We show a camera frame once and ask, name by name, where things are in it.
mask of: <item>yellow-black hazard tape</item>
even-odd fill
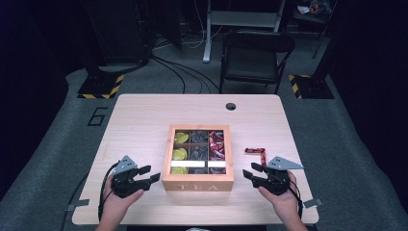
[[[114,98],[119,90],[124,75],[117,77],[114,87],[109,94],[78,94],[78,98],[96,99],[96,98]]]
[[[289,75],[289,80],[291,81],[294,96],[296,98],[302,98],[302,95],[300,94],[300,91],[299,91],[299,87],[297,86],[296,80],[294,78],[295,76],[303,77],[303,78],[310,78],[311,76],[310,75]]]

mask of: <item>wooden tea box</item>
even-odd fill
[[[167,191],[231,191],[229,126],[170,125],[162,182]]]

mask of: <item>wrist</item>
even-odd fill
[[[115,231],[118,226],[119,224],[116,224],[116,222],[101,219],[98,226],[96,227],[96,231]]]
[[[307,231],[306,226],[298,215],[288,220],[282,220],[287,231]]]

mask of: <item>gray carpet floor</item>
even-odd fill
[[[360,141],[330,76],[326,82],[335,99],[297,99],[293,94],[288,76],[313,74],[328,38],[313,60],[316,37],[293,37],[296,48],[289,58],[278,95],[312,193],[324,201],[319,207],[317,228],[320,231],[408,230],[408,216],[390,180]],[[182,50],[170,45],[156,47],[153,53],[200,71],[218,85],[220,39],[216,38],[213,43],[209,64],[202,63],[203,51],[204,44],[196,48],[185,45]],[[124,67],[129,66],[112,65],[105,69]],[[180,73],[186,83],[185,93],[217,93],[217,88],[208,80],[200,77],[209,86],[207,89],[206,85],[201,87],[197,79]],[[69,93],[64,105],[30,162],[0,202],[0,230],[59,230],[62,223],[64,230],[94,229],[95,226],[74,225],[72,212],[63,220],[69,198],[90,169],[117,100],[117,96],[112,99],[77,98],[77,91],[86,78],[85,70],[66,76]],[[273,90],[274,86],[265,89],[262,85],[226,82],[224,93],[272,93]],[[143,68],[125,74],[117,94],[182,92],[181,80],[151,60]],[[107,108],[99,111],[106,115],[102,125],[87,126],[96,108]],[[283,230],[283,227],[269,225],[268,230]]]

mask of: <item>black chair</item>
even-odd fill
[[[235,31],[228,34],[222,44],[219,93],[222,93],[224,80],[232,80],[273,84],[277,94],[293,49],[293,39],[274,32]]]
[[[319,48],[321,46],[321,42],[323,41],[324,36],[326,35],[327,28],[330,24],[333,12],[336,9],[336,5],[338,0],[332,0],[331,2],[331,11],[329,13],[320,13],[320,14],[313,14],[313,13],[305,13],[302,14],[299,12],[297,9],[297,6],[299,5],[296,3],[297,1],[291,1],[290,9],[289,9],[289,17],[287,21],[289,22],[291,19],[297,21],[298,23],[304,23],[306,25],[311,25],[315,27],[316,29],[319,30],[319,43],[318,47],[316,47],[315,54],[313,55],[313,59],[316,57]],[[286,26],[283,28],[282,33],[285,33],[285,30],[288,26],[288,23]]]

